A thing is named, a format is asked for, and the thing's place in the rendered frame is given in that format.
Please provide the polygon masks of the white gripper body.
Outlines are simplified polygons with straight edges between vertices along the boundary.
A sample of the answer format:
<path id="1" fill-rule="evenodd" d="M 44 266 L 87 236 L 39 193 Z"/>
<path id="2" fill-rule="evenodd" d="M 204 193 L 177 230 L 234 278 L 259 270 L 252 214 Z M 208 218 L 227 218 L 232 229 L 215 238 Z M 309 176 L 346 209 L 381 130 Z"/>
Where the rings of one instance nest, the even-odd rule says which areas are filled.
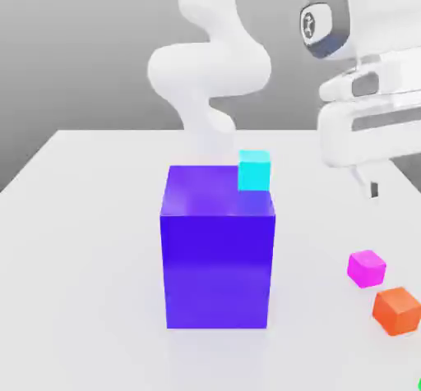
<path id="1" fill-rule="evenodd" d="M 352 130 L 358 117 L 414 108 L 421 108 L 421 90 L 326 104 L 317 119 L 324 162 L 341 168 L 421 153 L 421 120 Z"/>

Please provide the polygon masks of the small magenta cube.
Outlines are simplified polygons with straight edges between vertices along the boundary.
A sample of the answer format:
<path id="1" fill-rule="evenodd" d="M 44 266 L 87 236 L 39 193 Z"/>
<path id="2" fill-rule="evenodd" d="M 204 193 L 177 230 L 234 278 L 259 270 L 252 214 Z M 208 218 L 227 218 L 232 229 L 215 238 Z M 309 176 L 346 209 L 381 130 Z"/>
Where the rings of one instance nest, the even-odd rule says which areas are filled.
<path id="1" fill-rule="evenodd" d="M 374 287 L 384 281 L 386 262 L 372 250 L 358 251 L 349 256 L 347 274 L 360 288 Z"/>

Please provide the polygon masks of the small cyan cube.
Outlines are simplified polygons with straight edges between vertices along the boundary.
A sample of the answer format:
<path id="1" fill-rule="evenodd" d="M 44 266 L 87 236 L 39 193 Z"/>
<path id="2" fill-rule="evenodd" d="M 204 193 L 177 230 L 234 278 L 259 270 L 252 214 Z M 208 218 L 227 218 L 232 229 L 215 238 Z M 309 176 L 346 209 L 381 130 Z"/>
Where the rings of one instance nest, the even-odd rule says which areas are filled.
<path id="1" fill-rule="evenodd" d="M 271 158 L 266 150 L 239 151 L 238 189 L 240 191 L 269 191 Z"/>

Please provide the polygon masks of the small orange cube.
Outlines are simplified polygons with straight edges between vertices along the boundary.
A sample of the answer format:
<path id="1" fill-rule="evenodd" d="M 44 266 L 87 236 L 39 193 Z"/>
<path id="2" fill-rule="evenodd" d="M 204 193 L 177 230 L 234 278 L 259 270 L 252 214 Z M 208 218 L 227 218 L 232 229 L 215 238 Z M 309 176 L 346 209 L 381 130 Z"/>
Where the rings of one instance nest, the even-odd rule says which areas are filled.
<path id="1" fill-rule="evenodd" d="M 414 332 L 421 320 L 421 303 L 404 287 L 378 292 L 373 309 L 373 318 L 390 336 Z"/>

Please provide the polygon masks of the large purple box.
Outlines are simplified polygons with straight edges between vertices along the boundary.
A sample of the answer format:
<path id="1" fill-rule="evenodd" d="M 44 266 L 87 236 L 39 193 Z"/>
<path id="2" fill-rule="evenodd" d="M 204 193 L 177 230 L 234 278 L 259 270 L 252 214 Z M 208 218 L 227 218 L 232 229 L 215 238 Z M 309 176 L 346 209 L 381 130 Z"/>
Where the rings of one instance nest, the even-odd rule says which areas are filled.
<path id="1" fill-rule="evenodd" d="M 269 191 L 240 191 L 235 166 L 169 168 L 160 211 L 170 329 L 264 329 L 275 240 Z"/>

